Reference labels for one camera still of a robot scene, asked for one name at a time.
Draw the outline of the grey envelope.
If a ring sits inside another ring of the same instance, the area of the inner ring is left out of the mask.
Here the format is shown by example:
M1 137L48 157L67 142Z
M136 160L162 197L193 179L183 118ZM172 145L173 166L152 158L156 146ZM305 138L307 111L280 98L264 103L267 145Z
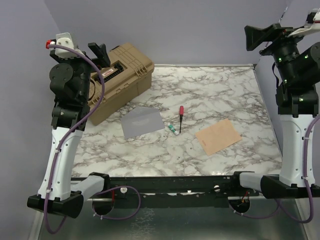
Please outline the grey envelope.
M160 111L153 107L138 106L121 119L125 139L138 137L165 128Z

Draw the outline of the green white glue stick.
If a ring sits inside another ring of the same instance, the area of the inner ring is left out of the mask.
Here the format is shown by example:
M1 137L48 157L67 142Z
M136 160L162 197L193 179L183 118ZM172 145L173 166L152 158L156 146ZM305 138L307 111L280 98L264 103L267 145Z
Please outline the green white glue stick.
M168 125L168 128L177 136L179 135L179 132L175 129L175 127L172 124Z

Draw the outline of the tan paper letter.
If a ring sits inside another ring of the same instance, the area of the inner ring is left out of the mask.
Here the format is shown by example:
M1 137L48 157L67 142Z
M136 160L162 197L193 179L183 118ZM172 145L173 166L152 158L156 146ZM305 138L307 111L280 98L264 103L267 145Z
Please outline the tan paper letter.
M200 145L211 156L242 140L229 119L221 120L195 133Z

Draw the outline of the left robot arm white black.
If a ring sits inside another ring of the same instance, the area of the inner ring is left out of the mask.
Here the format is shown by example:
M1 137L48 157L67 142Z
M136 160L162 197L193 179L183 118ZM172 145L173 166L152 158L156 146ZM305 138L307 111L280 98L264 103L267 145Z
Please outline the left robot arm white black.
M111 190L108 177L92 173L77 186L71 187L71 175L78 144L87 119L96 108L88 105L91 73L109 67L111 61L105 44L88 44L95 58L78 49L56 45L50 56L57 61L49 72L50 90L54 93L52 138L46 172L37 194L27 206L47 214L77 218L84 201L91 196L103 198Z

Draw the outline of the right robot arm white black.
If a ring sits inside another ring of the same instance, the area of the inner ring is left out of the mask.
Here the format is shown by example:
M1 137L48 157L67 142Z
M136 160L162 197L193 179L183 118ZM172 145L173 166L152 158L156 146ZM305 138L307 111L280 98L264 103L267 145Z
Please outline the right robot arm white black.
M315 20L303 27L272 24L266 28L247 25L244 28L246 49L260 44L268 46L262 56L272 56L280 77L276 80L275 100L283 131L282 165L278 175L240 172L229 189L240 196L247 189L258 191L267 199L299 199L319 197L312 166L313 128L319 114L316 84L320 80L320 45L315 43L303 53L297 44L305 36L318 33Z

